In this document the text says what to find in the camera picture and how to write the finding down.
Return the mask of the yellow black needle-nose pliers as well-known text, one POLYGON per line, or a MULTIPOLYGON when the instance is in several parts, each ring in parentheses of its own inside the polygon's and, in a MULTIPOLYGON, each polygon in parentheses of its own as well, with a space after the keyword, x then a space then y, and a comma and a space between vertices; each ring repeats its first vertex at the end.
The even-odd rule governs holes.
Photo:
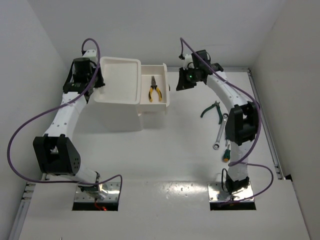
POLYGON ((154 75, 151 76, 151 85, 150 85, 150 89, 148 92, 148 99, 151 103, 153 102, 153 98, 152 98, 153 91, 157 92, 158 101, 161 102, 162 101, 162 92, 160 91, 160 89, 156 83, 156 79, 155 79, 154 75))

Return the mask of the white drawer cabinet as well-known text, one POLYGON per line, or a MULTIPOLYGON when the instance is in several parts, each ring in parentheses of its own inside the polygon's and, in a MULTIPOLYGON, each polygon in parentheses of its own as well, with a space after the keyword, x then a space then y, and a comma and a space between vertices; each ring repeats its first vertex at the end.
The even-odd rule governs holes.
POLYGON ((100 59, 105 85, 96 88, 82 110, 76 129, 84 132, 138 132, 143 129, 141 61, 132 58, 100 59))

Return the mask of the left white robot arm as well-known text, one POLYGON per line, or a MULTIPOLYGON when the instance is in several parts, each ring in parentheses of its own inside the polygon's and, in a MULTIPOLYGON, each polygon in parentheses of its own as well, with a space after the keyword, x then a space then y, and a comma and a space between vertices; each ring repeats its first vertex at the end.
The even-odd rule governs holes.
POLYGON ((103 201, 108 195, 108 187, 98 183, 99 173, 82 163, 72 143, 79 116, 94 88, 104 86, 97 56, 96 50, 90 49, 72 61, 63 85, 62 108, 43 136, 34 138, 33 148, 42 173, 75 181, 83 193, 95 201, 103 201))

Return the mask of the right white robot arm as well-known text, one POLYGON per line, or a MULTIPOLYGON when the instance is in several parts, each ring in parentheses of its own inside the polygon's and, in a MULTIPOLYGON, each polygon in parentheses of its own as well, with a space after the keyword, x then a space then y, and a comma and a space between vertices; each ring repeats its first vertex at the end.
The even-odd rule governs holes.
POLYGON ((225 179, 226 191, 231 194, 249 185, 248 156, 252 141, 259 130, 259 113, 257 106, 248 101, 234 89, 227 80, 213 73, 207 66, 211 64, 205 50, 194 53, 180 54, 183 65, 179 68, 177 91, 194 88, 203 82, 224 104, 228 111, 225 124, 225 135, 230 142, 230 162, 225 179))

